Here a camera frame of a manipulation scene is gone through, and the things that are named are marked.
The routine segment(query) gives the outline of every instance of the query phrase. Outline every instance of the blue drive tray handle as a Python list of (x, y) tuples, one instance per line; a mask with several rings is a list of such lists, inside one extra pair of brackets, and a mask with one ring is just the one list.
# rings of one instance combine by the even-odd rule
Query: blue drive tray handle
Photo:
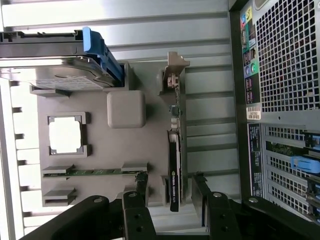
[(100, 59), (100, 66), (115, 80), (124, 85), (125, 71), (109, 48), (105, 44), (105, 40), (97, 31), (92, 31), (88, 26), (82, 29), (83, 34), (83, 51), (87, 54), (96, 55)]

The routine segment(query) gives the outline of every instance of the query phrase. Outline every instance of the barcode sticker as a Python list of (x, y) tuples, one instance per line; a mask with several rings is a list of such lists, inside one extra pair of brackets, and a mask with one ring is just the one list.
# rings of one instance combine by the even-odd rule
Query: barcode sticker
[(249, 106), (246, 108), (247, 120), (261, 120), (261, 108), (259, 106)]

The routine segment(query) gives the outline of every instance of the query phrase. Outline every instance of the black mounting arm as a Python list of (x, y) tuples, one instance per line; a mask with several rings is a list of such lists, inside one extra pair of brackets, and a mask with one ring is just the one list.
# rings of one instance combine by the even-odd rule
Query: black mounting arm
[(90, 196), (35, 229), (21, 240), (317, 240), (320, 227), (273, 203), (250, 197), (242, 204), (211, 192), (202, 174), (192, 177), (192, 202), (207, 235), (157, 235), (146, 207), (148, 175), (138, 177), (137, 191), (113, 202)]

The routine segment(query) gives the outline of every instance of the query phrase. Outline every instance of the white sticker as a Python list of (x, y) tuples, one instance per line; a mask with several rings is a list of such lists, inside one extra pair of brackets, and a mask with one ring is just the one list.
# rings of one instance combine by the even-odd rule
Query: white sticker
[(85, 77), (37, 79), (31, 83), (38, 88), (58, 89), (65, 91), (98, 90), (103, 88), (102, 86), (99, 86)]
[(261, 109), (259, 106), (249, 106), (246, 108), (247, 120), (261, 120)]

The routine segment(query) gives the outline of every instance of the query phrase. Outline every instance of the screw hole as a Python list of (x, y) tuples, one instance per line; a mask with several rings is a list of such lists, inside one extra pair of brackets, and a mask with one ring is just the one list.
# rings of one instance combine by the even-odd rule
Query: screw hole
[(229, 232), (229, 228), (227, 226), (223, 226), (221, 230), (224, 231), (225, 233)]

